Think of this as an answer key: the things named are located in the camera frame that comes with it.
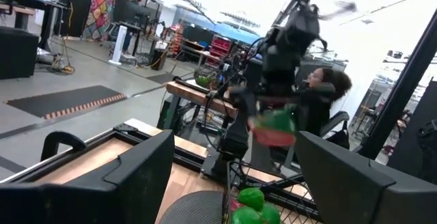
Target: black cabinet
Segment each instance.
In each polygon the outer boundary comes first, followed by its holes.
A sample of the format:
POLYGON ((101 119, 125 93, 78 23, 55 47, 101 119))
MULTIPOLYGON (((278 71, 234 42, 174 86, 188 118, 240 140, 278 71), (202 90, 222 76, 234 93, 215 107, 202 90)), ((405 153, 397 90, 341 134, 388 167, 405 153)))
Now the black cabinet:
POLYGON ((0 79, 33 75, 38 40, 38 36, 22 29, 0 27, 0 79))

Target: wire basket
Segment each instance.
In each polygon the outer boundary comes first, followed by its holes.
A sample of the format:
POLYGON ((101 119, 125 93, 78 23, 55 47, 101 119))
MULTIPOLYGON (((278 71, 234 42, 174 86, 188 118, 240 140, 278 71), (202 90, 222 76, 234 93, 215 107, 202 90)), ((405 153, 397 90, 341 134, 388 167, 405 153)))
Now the wire basket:
POLYGON ((293 178, 281 179, 265 171, 239 162, 229 162, 227 166, 227 183, 223 193, 222 222, 233 224, 232 213, 240 206, 237 196, 240 190, 257 187, 263 192, 266 203, 275 205, 281 215, 283 224, 322 224, 315 202, 305 186, 293 178), (289 187, 281 188, 287 182, 289 187))

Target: woman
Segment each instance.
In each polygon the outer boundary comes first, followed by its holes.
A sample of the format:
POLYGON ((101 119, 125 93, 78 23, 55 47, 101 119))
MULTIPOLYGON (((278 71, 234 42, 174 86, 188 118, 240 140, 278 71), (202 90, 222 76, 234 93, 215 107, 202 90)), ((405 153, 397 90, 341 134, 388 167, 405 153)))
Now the woman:
POLYGON ((331 68, 318 68, 314 70, 314 72, 309 74, 307 82, 310 88, 315 88, 320 83, 331 83, 335 87, 335 93, 331 96, 328 103, 322 102, 318 98, 305 100, 309 105, 306 131, 320 136, 320 130, 329 121, 332 103, 346 95, 352 87, 352 82, 346 73, 331 68))

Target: person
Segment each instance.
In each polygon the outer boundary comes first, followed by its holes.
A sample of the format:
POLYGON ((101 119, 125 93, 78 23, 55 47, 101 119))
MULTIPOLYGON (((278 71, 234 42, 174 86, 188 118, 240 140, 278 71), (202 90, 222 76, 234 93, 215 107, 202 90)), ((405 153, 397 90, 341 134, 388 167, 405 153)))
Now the person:
MULTIPOLYGON (((131 0, 130 2, 136 3, 137 5, 139 5, 140 2, 142 2, 142 0, 131 0)), ((128 53, 131 39, 132 39, 132 34, 128 32, 126 34, 126 37, 124 38, 123 49, 122 49, 123 53, 128 53)))
POLYGON ((335 93, 330 97, 328 103, 321 103, 319 99, 308 99, 308 119, 306 131, 320 136, 320 130, 326 125, 330 118, 330 108, 332 103, 339 100, 352 87, 349 76, 342 71, 331 68, 318 68, 310 73, 306 82, 309 88, 317 87, 320 83, 331 83, 334 85, 335 93))

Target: black floor mat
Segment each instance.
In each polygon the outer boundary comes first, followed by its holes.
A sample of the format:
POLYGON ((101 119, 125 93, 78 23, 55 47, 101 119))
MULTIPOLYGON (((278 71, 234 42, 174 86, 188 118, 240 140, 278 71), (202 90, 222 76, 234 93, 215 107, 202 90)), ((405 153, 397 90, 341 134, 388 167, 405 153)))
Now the black floor mat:
POLYGON ((168 83, 168 82, 172 81, 173 77, 174 76, 172 74, 165 73, 165 74, 159 74, 156 76, 148 77, 148 79, 151 81, 157 82, 159 84, 164 84, 164 83, 168 83))
POLYGON ((125 96, 103 86, 93 86, 29 98, 9 100, 6 104, 44 119, 53 119, 102 104, 115 102, 125 96))

